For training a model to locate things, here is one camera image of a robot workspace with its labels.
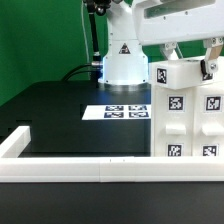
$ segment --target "stack of white blocks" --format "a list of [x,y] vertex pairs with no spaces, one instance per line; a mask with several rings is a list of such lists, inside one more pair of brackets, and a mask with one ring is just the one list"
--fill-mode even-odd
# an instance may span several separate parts
[[202,75],[201,58],[150,64],[152,156],[224,155],[224,57]]

